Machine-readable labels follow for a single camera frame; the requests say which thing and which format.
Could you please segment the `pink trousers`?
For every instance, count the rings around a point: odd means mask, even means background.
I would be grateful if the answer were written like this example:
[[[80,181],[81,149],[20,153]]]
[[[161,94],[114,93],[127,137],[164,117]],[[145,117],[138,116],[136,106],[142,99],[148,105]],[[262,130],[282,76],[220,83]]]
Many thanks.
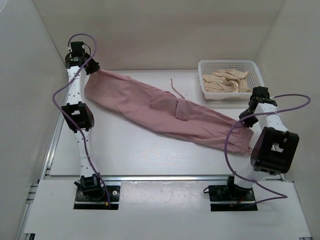
[[[91,74],[87,99],[157,134],[248,156],[254,132],[236,120],[169,91],[108,70]]]

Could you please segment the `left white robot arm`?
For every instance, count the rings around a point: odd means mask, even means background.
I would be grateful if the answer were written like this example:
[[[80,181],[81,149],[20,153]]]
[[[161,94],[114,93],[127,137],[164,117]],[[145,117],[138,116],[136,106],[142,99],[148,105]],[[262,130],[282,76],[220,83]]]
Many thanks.
[[[85,78],[97,71],[99,64],[90,59],[86,52],[86,43],[74,41],[68,44],[69,53],[65,57],[68,73],[68,92],[66,103],[61,109],[67,114],[64,117],[69,129],[74,133],[80,156],[80,180],[75,182],[81,196],[76,201],[100,201],[105,196],[105,188],[97,174],[94,161],[88,160],[91,151],[92,128],[95,125],[94,115],[85,103]]]

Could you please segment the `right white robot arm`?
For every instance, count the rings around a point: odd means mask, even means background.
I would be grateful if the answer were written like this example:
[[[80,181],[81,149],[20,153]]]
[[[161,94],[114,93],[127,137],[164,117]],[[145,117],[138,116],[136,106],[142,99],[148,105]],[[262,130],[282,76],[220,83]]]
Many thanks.
[[[248,109],[239,115],[232,129],[244,127],[248,130],[256,123],[261,133],[251,151],[250,162],[227,179],[224,193],[230,200],[244,197],[254,184],[268,176],[287,173],[298,147],[298,134],[284,126],[276,101],[263,86],[253,88]]]

